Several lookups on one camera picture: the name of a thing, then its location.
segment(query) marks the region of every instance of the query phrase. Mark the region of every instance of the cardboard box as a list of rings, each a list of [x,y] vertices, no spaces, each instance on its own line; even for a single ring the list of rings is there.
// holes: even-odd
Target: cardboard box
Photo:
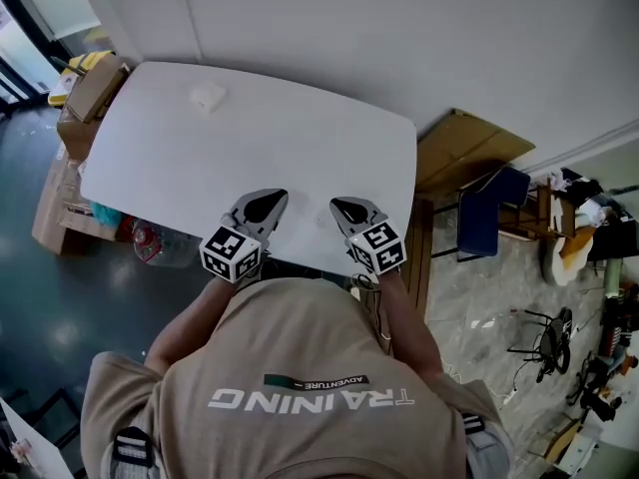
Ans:
[[[39,244],[57,255],[82,254],[91,241],[90,237],[58,225],[58,214],[62,202],[60,189],[68,159],[63,144],[51,163],[31,230],[31,236]]]
[[[494,124],[453,110],[417,144],[415,192],[449,194],[534,147]]]
[[[117,55],[106,55],[75,84],[67,105],[83,123],[90,123],[113,97],[127,78],[128,70]]]
[[[118,228],[101,225],[91,211],[91,203],[80,195],[78,175],[80,162],[69,160],[60,188],[61,206],[58,212],[58,224],[66,229],[78,231],[84,235],[94,236],[103,240],[114,241]]]
[[[58,135],[64,143],[69,154],[69,158],[84,162],[89,157],[91,146],[98,134],[98,129],[102,121],[93,120],[90,123],[83,123],[65,105],[58,119]]]

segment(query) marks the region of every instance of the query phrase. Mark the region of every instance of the blue chair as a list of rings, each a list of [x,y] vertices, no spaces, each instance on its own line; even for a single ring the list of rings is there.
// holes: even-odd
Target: blue chair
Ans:
[[[497,255],[499,242],[499,206],[510,204],[521,207],[526,202],[530,176],[511,167],[503,167],[462,190],[459,202],[435,211],[433,214],[457,209],[457,247],[434,253],[440,257],[464,252],[470,256],[459,258],[465,262],[480,257]]]

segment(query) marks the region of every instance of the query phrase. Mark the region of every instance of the beige t-shirt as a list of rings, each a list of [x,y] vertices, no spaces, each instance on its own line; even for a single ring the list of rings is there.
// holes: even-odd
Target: beige t-shirt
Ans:
[[[164,378],[98,355],[82,411],[90,479],[141,410],[171,479],[463,478],[460,411],[499,420],[482,382],[426,385],[384,354],[357,300],[300,278],[238,293]]]

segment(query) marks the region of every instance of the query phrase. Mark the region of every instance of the white tabletop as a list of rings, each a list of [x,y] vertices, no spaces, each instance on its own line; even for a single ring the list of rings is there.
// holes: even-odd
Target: white tabletop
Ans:
[[[216,87],[226,96],[215,110],[194,103]],[[81,190],[204,238],[241,195],[283,188],[289,206],[273,256],[350,275],[363,269],[345,254],[328,202],[370,199],[405,231],[415,154],[414,124],[377,107],[251,73],[147,62],[109,109]]]

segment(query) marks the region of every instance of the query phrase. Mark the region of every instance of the clear plastic bottle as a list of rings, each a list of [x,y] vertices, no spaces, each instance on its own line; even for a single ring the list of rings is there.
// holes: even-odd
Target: clear plastic bottle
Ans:
[[[144,220],[133,226],[133,248],[146,264],[186,267],[198,254],[200,239]]]

